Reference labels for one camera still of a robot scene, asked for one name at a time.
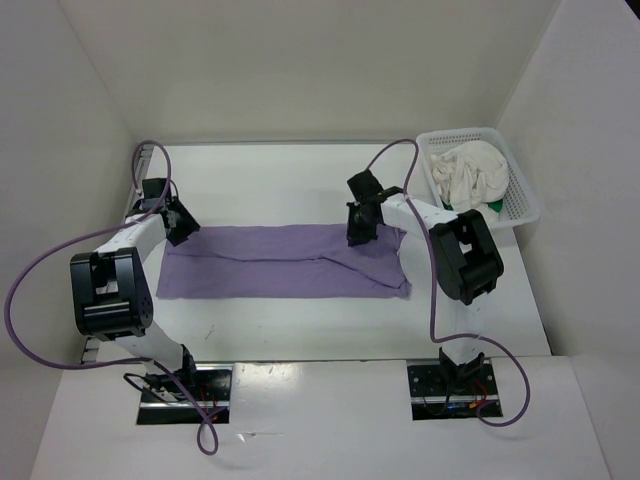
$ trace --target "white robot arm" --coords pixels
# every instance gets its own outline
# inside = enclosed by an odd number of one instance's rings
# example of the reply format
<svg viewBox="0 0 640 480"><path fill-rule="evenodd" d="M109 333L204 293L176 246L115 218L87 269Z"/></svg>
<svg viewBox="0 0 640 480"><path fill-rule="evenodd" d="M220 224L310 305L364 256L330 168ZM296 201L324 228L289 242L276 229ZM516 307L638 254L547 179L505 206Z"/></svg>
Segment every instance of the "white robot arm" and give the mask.
<svg viewBox="0 0 640 480"><path fill-rule="evenodd" d="M170 339L153 321L153 301L142 263L160 242L185 241L200 225L177 197L167 197L157 214L142 219L155 205L165 179L142 183L144 198L130 212L120 230L93 252L71 259L71 284L78 330L103 342L113 342L134 357L158 361L185 385L193 383L195 363L187 348ZM145 364L151 376L163 382L164 373L153 361Z"/></svg>
<svg viewBox="0 0 640 480"><path fill-rule="evenodd" d="M480 333L479 312L487 294L496 287L504 265L480 213L456 213L411 198L423 225L416 218L399 187L383 189L370 170L348 180L355 202L349 207L347 240L356 246L377 238L377 225L384 224L423 236L426 227L436 260L438 284L453 303L455 333ZM484 354L478 342L457 339L440 351L441 367L452 383L464 383L478 371Z"/></svg>

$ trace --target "white table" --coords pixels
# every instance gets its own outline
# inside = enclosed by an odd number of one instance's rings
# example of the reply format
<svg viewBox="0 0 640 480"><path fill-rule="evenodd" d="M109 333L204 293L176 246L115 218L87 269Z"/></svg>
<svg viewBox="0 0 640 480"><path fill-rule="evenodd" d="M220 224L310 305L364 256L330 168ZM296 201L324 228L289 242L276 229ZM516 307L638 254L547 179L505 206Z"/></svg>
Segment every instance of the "white table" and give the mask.
<svg viewBox="0 0 640 480"><path fill-rule="evenodd" d="M411 420L403 361L236 364L220 451L202 455L195 425L136 426L139 394L115 367L64 372L32 480L609 478L571 364L530 357L529 412L491 429L475 419ZM506 416L522 379L494 359Z"/></svg>
<svg viewBox="0 0 640 480"><path fill-rule="evenodd" d="M180 198L203 226L344 223L352 200L346 181L363 170L381 144L243 144L169 148ZM374 167L385 187L402 185L413 147L388 151ZM156 149L147 178L164 176ZM411 193L431 196L419 167ZM494 234L505 274L490 295L487 336L521 356L549 355L520 251L511 230ZM155 293L164 245L144 268ZM334 298L160 300L155 321L198 361L306 361L432 358L430 266L424 240L407 236L400 251L414 285L410 300ZM438 334L452 333L441 294ZM501 355L486 348L490 356Z"/></svg>
<svg viewBox="0 0 640 480"><path fill-rule="evenodd" d="M344 222L345 181L379 147L169 150L181 198L202 225L281 225ZM410 158L410 148L398 148L375 172L385 185L400 184ZM163 174L155 155L148 176ZM411 188L426 193L419 175ZM218 427L220 452L211 458L196 448L195 425L135 425L139 394L121 377L144 373L142 366L64 372L32 480L609 478L570 361L550 356L513 232L495 239L506 271L491 294L486 333L531 356L521 361L532 402L516 425L412 421L404 361L238 363L230 423ZM159 247L145 263L153 291L161 256ZM155 299L155 319L200 361L433 357L425 246L405 242L401 260L414 283L409 301ZM446 333L444 303L439 315ZM122 352L103 344L99 359L115 356ZM493 366L511 417L523 401L522 379L508 359L494 358Z"/></svg>

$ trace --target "purple towel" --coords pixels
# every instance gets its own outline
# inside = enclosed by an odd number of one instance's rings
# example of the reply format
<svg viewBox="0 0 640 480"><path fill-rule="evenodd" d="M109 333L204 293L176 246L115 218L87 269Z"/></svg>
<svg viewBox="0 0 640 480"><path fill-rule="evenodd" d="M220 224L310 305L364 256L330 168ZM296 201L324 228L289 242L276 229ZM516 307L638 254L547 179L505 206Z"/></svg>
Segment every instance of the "purple towel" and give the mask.
<svg viewBox="0 0 640 480"><path fill-rule="evenodd" d="M162 259L158 298L407 298L400 267L404 236L347 246L347 226L204 227Z"/></svg>

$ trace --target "white towel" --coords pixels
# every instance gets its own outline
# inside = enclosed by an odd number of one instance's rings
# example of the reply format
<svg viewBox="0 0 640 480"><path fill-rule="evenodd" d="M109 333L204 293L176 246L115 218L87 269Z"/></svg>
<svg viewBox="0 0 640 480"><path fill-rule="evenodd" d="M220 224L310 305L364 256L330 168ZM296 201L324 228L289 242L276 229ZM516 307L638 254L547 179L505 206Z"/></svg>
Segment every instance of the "white towel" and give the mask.
<svg viewBox="0 0 640 480"><path fill-rule="evenodd" d="M509 167L493 145L473 140L442 155L431 155L431 173L440 198L456 212L476 209L487 223L498 220L498 212L486 204L504 197Z"/></svg>

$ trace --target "plastic basket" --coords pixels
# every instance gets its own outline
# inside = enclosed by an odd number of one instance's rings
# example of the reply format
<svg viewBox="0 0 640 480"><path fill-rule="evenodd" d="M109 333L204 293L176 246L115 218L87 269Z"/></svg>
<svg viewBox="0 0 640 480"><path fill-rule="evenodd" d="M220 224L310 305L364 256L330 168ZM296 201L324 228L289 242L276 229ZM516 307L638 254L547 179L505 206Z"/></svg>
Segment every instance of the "plastic basket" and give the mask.
<svg viewBox="0 0 640 480"><path fill-rule="evenodd" d="M507 147L500 132L493 128L460 128L456 130L440 130L438 132L423 133L416 141L420 146L420 159L427 175L429 187L433 192L436 203L443 207L442 199L438 195L433 181L429 158L431 155L441 155L458 145L471 140L484 140L496 147L507 159L509 165L509 187L504 196L504 203L498 221L489 225L492 230L512 228L525 223L535 222L540 218L540 207L534 197L529 184L520 171L513 154Z"/></svg>

